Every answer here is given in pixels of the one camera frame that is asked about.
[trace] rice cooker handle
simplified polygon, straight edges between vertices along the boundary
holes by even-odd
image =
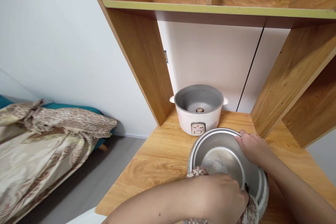
[[[227,98],[224,97],[224,101],[223,101],[223,105],[226,105],[229,103],[229,100]]]

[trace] baseboard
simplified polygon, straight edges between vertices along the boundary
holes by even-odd
[[[142,136],[142,135],[127,134],[127,133],[122,133],[122,132],[114,132],[113,135],[122,136],[122,137],[140,138],[140,139],[147,139],[149,137],[149,136]]]

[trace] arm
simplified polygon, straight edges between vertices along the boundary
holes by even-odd
[[[235,137],[242,152],[254,164],[271,176],[299,223],[335,223],[336,210],[313,188],[289,169],[255,134],[240,131]]]
[[[248,198],[228,175],[199,176],[135,195],[117,207],[103,224],[173,224],[189,218],[236,224]]]

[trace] bed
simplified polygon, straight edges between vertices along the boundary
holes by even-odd
[[[73,174],[117,121],[36,103],[0,109],[0,224],[16,223]]]

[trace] shelf board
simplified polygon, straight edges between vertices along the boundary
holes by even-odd
[[[144,190],[186,177],[189,153],[197,137],[185,133],[178,121],[177,112],[173,109],[98,204],[96,213],[107,216],[122,202]],[[244,128],[249,133],[256,133],[251,116],[246,113],[222,111],[218,126],[236,131]],[[266,142],[293,172],[336,207],[335,187],[282,122],[266,138]],[[271,177],[269,191],[268,205],[261,223],[294,223],[294,216]]]
[[[103,3],[106,8],[171,22],[288,29],[336,23],[336,11],[334,10],[206,6],[114,0],[103,0]]]

